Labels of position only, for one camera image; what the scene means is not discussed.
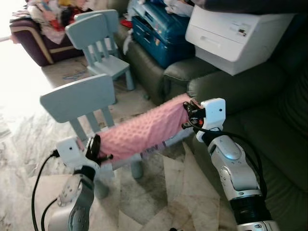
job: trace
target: purple sofa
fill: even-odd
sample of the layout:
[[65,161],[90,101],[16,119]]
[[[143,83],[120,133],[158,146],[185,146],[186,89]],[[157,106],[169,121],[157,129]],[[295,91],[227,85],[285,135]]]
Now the purple sofa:
[[31,19],[14,21],[10,24],[10,28],[12,35],[39,66],[83,55],[82,51],[73,47],[67,36],[61,44],[50,41],[41,34],[39,25]]

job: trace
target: marble floor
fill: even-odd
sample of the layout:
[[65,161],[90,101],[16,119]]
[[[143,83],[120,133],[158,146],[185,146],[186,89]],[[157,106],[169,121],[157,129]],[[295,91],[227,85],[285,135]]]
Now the marble floor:
[[[89,75],[84,57],[41,68],[20,44],[0,42],[0,51],[0,230],[29,231],[33,230],[31,194],[40,165],[57,141],[74,135],[68,123],[56,123],[48,115],[39,96]],[[154,107],[140,85],[127,91],[120,79],[115,90],[118,102],[110,110],[116,123]],[[103,118],[98,120],[104,127]],[[214,231],[230,217],[185,143],[154,153],[143,165],[140,180],[134,180],[129,166],[124,166],[106,182],[110,193],[103,200],[95,199],[90,230]],[[59,158],[47,163],[37,191],[38,217],[71,172]]]

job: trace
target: rolled pink towel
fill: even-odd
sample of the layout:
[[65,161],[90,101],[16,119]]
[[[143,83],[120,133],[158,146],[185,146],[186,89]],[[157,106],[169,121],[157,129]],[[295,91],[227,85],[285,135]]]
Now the rolled pink towel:
[[126,159],[176,135],[182,123],[188,121],[183,102],[190,101],[187,94],[130,119],[107,131],[100,132],[100,157],[112,154],[113,161]]

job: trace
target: black cable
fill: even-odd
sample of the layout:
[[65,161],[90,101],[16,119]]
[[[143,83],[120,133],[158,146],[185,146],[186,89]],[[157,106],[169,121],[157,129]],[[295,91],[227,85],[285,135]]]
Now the black cable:
[[53,201],[51,201],[51,202],[49,203],[49,205],[47,205],[47,207],[45,208],[45,210],[44,210],[44,212],[43,212],[42,218],[41,218],[41,220],[40,220],[40,227],[41,227],[42,231],[45,231],[45,216],[46,216],[47,210],[48,210],[49,207],[50,207],[53,203],[55,203],[56,201],[57,201],[57,198],[54,199]]
[[38,186],[38,182],[39,182],[39,178],[42,174],[42,170],[45,166],[45,164],[47,163],[47,161],[52,158],[52,157],[59,157],[59,153],[57,150],[54,150],[52,152],[52,154],[50,156],[47,157],[47,159],[44,161],[44,163],[42,164],[42,166],[40,167],[40,170],[39,170],[39,173],[38,173],[38,177],[37,177],[37,180],[35,182],[35,185],[34,185],[34,189],[33,189],[33,192],[32,192],[32,198],[31,198],[31,212],[32,212],[32,222],[33,222],[33,227],[34,227],[34,230],[35,231],[39,231],[38,229],[38,225],[37,225],[37,220],[36,220],[36,217],[35,217],[35,207],[34,207],[34,199],[35,199],[35,192],[37,190],[37,186]]
[[256,172],[257,172],[257,174],[259,176],[259,179],[260,179],[260,189],[262,191],[262,195],[263,195],[264,199],[267,197],[267,186],[266,186],[266,183],[265,183],[264,178],[263,178],[263,166],[262,166],[261,158],[260,158],[259,154],[257,153],[256,148],[254,147],[254,145],[249,140],[245,139],[244,137],[242,137],[240,135],[233,134],[233,133],[230,133],[230,132],[211,131],[211,130],[206,130],[206,129],[200,128],[200,127],[196,126],[195,124],[193,124],[193,122],[191,121],[190,117],[188,118],[188,122],[189,122],[189,124],[193,128],[195,128],[195,129],[197,129],[199,131],[202,131],[204,133],[226,135],[226,136],[230,136],[230,137],[241,139],[242,141],[247,143],[251,147],[251,149],[253,150],[253,152],[254,152],[254,154],[255,154],[255,156],[257,158],[258,166],[256,166],[255,162],[253,161],[253,159],[251,158],[251,156],[249,154],[246,153],[246,156],[247,156],[248,160],[250,161],[250,163],[252,164],[252,166],[254,167],[254,169],[256,170]]

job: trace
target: light blue chair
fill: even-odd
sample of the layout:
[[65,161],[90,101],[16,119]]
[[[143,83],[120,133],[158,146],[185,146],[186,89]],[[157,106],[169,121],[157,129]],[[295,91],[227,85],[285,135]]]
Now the light blue chair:
[[[96,75],[69,84],[65,84],[40,97],[41,105],[58,122],[70,122],[77,136],[87,143],[88,136],[82,128],[78,118],[85,115],[94,133],[101,128],[94,116],[94,111],[101,110],[108,127],[114,121],[108,109],[115,102],[113,80],[106,74]],[[143,176],[140,154],[136,154],[127,161],[115,163],[113,169],[130,163],[131,172],[135,179]],[[101,181],[95,181],[96,195],[103,198],[108,194],[108,187]]]
[[[78,20],[66,26],[65,31],[73,46],[78,50],[83,50],[89,64],[88,70],[91,74],[99,75],[105,73],[111,76],[113,80],[116,80],[125,73],[127,89],[133,90],[135,88],[129,64],[108,53],[105,38],[108,38],[110,32],[107,20],[103,14],[95,14]],[[102,44],[103,58],[101,57],[97,42]],[[95,58],[91,55],[90,48],[93,49]]]
[[[86,12],[86,13],[80,13],[74,16],[74,20],[80,21],[81,19],[93,16],[95,14],[104,15],[105,20],[107,21],[107,28],[109,32],[108,37],[105,38],[106,47],[107,47],[109,54],[112,54],[115,57],[118,57],[118,47],[114,39],[114,33],[119,31],[119,14],[117,13],[116,10],[102,10],[102,11],[91,11],[91,12]],[[96,45],[101,54],[101,57],[103,57],[104,54],[103,54],[102,43],[98,41]],[[95,58],[93,47],[89,46],[89,50],[93,58]]]

